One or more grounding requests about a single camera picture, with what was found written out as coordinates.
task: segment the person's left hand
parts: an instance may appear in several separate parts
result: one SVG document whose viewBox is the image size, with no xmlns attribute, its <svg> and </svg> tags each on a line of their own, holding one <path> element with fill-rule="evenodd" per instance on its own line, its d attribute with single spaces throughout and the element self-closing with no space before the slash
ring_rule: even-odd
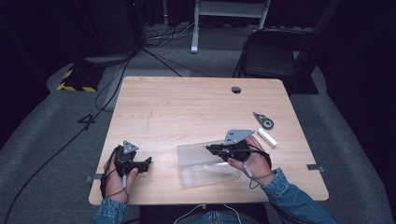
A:
<svg viewBox="0 0 396 224">
<path fill-rule="evenodd" d="M 115 157 L 116 156 L 113 156 L 113 159 L 108 166 L 108 171 L 106 174 L 106 198 L 118 201 L 120 203 L 126 203 L 128 202 L 129 196 L 131 195 L 132 185 L 134 183 L 134 179 L 137 176 L 138 170 L 137 168 L 134 168 L 131 173 L 127 175 L 126 188 L 125 190 L 122 190 L 122 178 L 116 171 L 116 165 L 114 163 Z"/>
</svg>

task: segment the denim sleeve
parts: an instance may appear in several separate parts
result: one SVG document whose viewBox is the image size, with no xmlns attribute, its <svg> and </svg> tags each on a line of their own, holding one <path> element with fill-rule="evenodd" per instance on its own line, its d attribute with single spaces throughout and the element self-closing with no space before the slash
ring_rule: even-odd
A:
<svg viewBox="0 0 396 224">
<path fill-rule="evenodd" d="M 278 212 L 283 223 L 337 223 L 334 218 L 304 191 L 288 182 L 282 170 L 263 186 L 270 203 Z"/>
<path fill-rule="evenodd" d="M 123 203 L 105 199 L 102 201 L 94 217 L 95 224 L 123 223 L 127 206 Z"/>
</svg>

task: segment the black chair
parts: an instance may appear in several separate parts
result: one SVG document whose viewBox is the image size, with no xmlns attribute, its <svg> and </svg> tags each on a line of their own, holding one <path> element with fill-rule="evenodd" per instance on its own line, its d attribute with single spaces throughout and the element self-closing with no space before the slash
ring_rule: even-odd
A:
<svg viewBox="0 0 396 224">
<path fill-rule="evenodd" d="M 247 38 L 233 77 L 277 78 L 288 95 L 318 94 L 311 78 L 318 53 L 319 40 L 313 33 L 263 28 Z"/>
</svg>

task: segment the wooden table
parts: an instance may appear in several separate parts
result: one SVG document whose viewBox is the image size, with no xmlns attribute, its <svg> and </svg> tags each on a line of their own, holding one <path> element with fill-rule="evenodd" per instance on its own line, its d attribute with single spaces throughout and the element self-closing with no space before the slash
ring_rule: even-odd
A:
<svg viewBox="0 0 396 224">
<path fill-rule="evenodd" d="M 232 87 L 239 87 L 236 94 Z M 281 167 L 290 183 L 314 200 L 329 197 L 319 170 L 279 80 L 209 77 L 126 77 L 120 89 L 96 173 L 104 172 L 111 151 L 127 140 L 139 147 L 135 161 L 152 157 L 147 173 L 140 174 L 130 204 L 255 203 L 268 199 L 260 188 L 250 189 L 244 175 L 209 186 L 183 189 L 177 146 L 222 140 L 230 129 L 258 130 L 252 112 L 272 119 L 268 131 L 278 142 L 271 148 L 257 132 L 253 135 L 271 155 L 273 168 Z M 94 180 L 90 203 L 100 204 L 100 181 Z"/>
</svg>

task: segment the gray carpet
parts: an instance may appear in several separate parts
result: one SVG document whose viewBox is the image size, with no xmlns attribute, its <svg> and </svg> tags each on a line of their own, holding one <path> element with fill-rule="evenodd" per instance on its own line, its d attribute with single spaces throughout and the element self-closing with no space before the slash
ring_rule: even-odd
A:
<svg viewBox="0 0 396 224">
<path fill-rule="evenodd" d="M 230 77 L 242 44 L 253 29 L 256 27 L 204 30 L 197 54 L 190 53 L 190 35 L 147 50 L 182 64 L 164 60 L 176 70 L 190 70 L 191 77 Z M 0 151 L 1 220 L 23 183 L 83 129 L 84 124 L 78 121 L 98 113 L 97 106 L 103 106 L 107 95 L 113 93 L 109 88 L 104 90 L 104 86 L 114 78 L 120 66 L 106 69 L 99 85 L 103 92 L 56 91 L 69 67 L 70 64 L 66 64 L 50 77 L 51 94 L 32 111 Z M 139 51 L 127 69 L 168 68 Z M 292 95 L 290 99 L 317 164 L 326 170 L 322 176 L 330 199 L 321 204 L 340 223 L 394 223 L 383 184 L 326 94 L 325 80 L 318 69 L 313 78 L 320 95 Z M 101 113 L 88 131 L 82 131 L 37 174 L 16 201 L 8 223 L 92 223 L 97 207 L 88 202 L 90 184 L 84 180 L 96 170 L 111 116 L 111 112 Z M 271 223 L 279 223 L 271 206 L 267 206 L 267 211 Z M 139 217 L 139 206 L 130 206 L 127 219 L 136 217 Z"/>
</svg>

